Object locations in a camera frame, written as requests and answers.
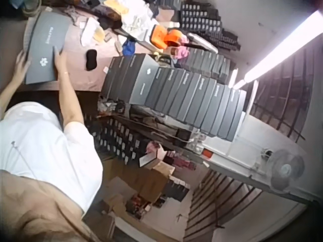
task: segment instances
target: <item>table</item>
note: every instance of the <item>table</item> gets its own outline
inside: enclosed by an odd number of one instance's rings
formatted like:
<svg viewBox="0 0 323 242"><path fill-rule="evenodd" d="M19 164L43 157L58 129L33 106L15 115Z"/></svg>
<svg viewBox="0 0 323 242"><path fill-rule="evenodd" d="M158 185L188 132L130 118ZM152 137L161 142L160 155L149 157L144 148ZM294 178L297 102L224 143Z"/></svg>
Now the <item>table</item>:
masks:
<svg viewBox="0 0 323 242"><path fill-rule="evenodd" d="M170 21L174 11L160 11L157 20ZM27 20L0 19L0 91L11 80L16 56L23 48L24 31ZM68 53L68 71L76 91L101 91L104 78L104 67L108 67L113 56L119 56L114 43L108 42L94 47L83 47L80 43L82 30L71 25L65 39L65 50ZM86 71L85 54L89 49L97 50L97 68ZM150 53L149 50L136 43L136 53ZM18 91L58 90L58 82L22 85Z"/></svg>

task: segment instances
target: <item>ceiling light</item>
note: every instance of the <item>ceiling light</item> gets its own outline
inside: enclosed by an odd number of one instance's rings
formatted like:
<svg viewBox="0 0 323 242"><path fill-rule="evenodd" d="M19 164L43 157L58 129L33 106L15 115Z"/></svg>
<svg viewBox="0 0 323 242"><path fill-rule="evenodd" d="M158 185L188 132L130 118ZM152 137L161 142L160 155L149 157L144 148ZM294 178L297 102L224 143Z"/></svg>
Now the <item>ceiling light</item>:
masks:
<svg viewBox="0 0 323 242"><path fill-rule="evenodd" d="M323 16L316 11L298 26L269 55L252 68L244 77L246 83L259 78L305 44L323 33Z"/></svg>
<svg viewBox="0 0 323 242"><path fill-rule="evenodd" d="M232 88L234 83L236 82L237 74L238 74L238 69L234 69L232 71L231 79L230 79L230 82L228 84L229 88Z"/></svg>
<svg viewBox="0 0 323 242"><path fill-rule="evenodd" d="M233 89L237 90L243 87L246 84L244 80L240 80L236 85L233 86Z"/></svg>

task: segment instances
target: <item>white shirt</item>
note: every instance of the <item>white shirt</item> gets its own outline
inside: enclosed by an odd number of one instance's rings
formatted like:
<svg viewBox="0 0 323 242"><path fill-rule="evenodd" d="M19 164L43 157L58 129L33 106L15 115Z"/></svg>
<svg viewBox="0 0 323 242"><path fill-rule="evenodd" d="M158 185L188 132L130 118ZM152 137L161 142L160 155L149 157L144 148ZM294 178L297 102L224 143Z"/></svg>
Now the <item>white shirt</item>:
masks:
<svg viewBox="0 0 323 242"><path fill-rule="evenodd" d="M71 122L62 131L56 115L36 102L17 104L0 122L0 169L52 184L84 213L103 171L87 128Z"/></svg>

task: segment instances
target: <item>person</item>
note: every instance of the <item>person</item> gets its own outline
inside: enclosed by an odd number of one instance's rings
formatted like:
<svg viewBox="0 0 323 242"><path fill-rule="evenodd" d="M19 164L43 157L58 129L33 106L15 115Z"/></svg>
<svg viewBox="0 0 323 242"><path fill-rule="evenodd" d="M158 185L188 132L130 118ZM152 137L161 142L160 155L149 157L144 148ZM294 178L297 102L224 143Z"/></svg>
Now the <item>person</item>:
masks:
<svg viewBox="0 0 323 242"><path fill-rule="evenodd" d="M98 241L81 221L102 182L102 163L84 126L67 55L55 48L57 116L35 102L5 110L30 61L21 52L0 95L1 232L9 241Z"/></svg>

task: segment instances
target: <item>hand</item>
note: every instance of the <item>hand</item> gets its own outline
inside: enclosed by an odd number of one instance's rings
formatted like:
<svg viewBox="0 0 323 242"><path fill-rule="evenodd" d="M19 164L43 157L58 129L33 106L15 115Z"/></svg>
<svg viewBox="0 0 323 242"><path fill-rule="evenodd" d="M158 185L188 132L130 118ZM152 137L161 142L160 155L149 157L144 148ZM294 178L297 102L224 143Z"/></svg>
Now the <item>hand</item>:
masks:
<svg viewBox="0 0 323 242"><path fill-rule="evenodd" d="M58 73L60 74L60 73L67 72L66 52L64 50L62 50L62 52L59 53L59 50L57 49L57 47L54 47L54 55L55 55L55 67L56 67Z"/></svg>
<svg viewBox="0 0 323 242"><path fill-rule="evenodd" d="M12 82L21 85L21 83L24 81L27 70L31 64L31 61L26 61L26 53L22 50L16 59L16 66L15 66L15 72L14 76L12 78Z"/></svg>

